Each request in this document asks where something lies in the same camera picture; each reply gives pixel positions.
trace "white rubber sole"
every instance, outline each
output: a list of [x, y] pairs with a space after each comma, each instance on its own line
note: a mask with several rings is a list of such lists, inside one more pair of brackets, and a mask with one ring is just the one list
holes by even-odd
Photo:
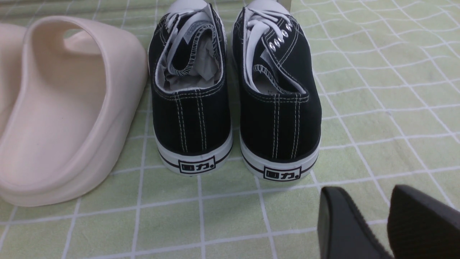
[[252, 153], [244, 144], [241, 134], [240, 145], [246, 167], [258, 178], [274, 182], [295, 181], [309, 175], [318, 158], [320, 146], [318, 145], [310, 156], [302, 160], [292, 163], [275, 163]]
[[156, 144], [161, 160], [169, 170], [182, 176], [202, 175], [212, 173], [225, 164], [233, 146], [233, 131], [230, 129], [230, 134], [222, 146], [198, 156], [184, 156], [171, 152], [162, 146], [158, 140]]

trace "white shoelace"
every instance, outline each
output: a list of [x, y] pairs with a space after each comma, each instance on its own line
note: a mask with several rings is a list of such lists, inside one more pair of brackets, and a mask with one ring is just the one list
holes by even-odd
[[[253, 81], [253, 60], [254, 60], [254, 52], [262, 35], [267, 33], [270, 28], [274, 30], [278, 39], [275, 43], [277, 43], [277, 47], [279, 44], [284, 43], [284, 38], [287, 37], [286, 31], [283, 31], [281, 28], [278, 27], [276, 24], [279, 19], [284, 19], [288, 22], [289, 26], [291, 25], [291, 21], [289, 18], [281, 13], [272, 12], [272, 11], [261, 11], [261, 10], [254, 10], [249, 9], [253, 12], [253, 15], [250, 17], [247, 23], [247, 47], [246, 47], [246, 75], [249, 81], [250, 87], [259, 92], [256, 86], [254, 85]], [[273, 43], [270, 43], [270, 47], [272, 49], [276, 49]]]
[[182, 11], [182, 12], [173, 12], [173, 13], [168, 14], [168, 16], [166, 17], [166, 28], [168, 32], [171, 32], [171, 29], [173, 28], [173, 25], [174, 25], [174, 21], [176, 20], [177, 17], [182, 17], [182, 16], [196, 13], [193, 16], [188, 18], [187, 22], [185, 22], [185, 24], [182, 26], [181, 30], [178, 30], [176, 27], [174, 28], [174, 31], [171, 33], [173, 43], [167, 55], [167, 64], [168, 64], [167, 69], [169, 73], [171, 74], [173, 74], [173, 71], [172, 71], [172, 67], [170, 66], [170, 64], [174, 58], [174, 54], [176, 53], [176, 50], [182, 38], [187, 33], [188, 28], [196, 21], [200, 21], [200, 20], [211, 21], [211, 18], [205, 12], [200, 12], [200, 11], [201, 10], [187, 10], [187, 11]]

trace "shoe tongue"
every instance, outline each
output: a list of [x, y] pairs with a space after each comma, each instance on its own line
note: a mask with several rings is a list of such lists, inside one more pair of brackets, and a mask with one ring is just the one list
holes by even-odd
[[280, 73], [275, 63], [273, 63], [273, 60], [265, 48], [262, 39], [257, 43], [254, 52], [253, 74], [265, 76], [278, 90], [278, 93], [293, 94], [299, 92], [294, 86], [286, 81], [283, 74]]
[[[209, 16], [204, 12], [184, 18], [184, 21], [178, 25], [177, 38], [174, 39], [169, 50], [169, 72], [176, 76], [188, 75], [197, 61], [197, 53], [202, 48], [211, 48], [210, 51], [213, 53], [212, 36], [214, 32], [215, 27]], [[204, 37], [210, 39], [207, 44], [204, 41]]]

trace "metal eyelet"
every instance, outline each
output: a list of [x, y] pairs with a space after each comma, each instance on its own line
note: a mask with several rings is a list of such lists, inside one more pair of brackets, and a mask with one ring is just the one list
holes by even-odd
[[273, 42], [277, 47], [281, 46], [280, 42], [277, 39], [274, 39]]
[[272, 42], [268, 43], [268, 46], [273, 50], [273, 52], [276, 51], [275, 45], [273, 45]]

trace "black canvas sneaker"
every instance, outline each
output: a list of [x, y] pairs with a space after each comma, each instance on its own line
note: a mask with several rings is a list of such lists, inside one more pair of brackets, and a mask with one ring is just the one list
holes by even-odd
[[178, 0], [149, 47], [153, 125], [165, 166], [182, 175], [220, 168], [232, 130], [221, 19], [203, 0]]
[[321, 103], [300, 25], [279, 3], [255, 0], [241, 11], [232, 36], [244, 162], [272, 181], [308, 175], [319, 152]]

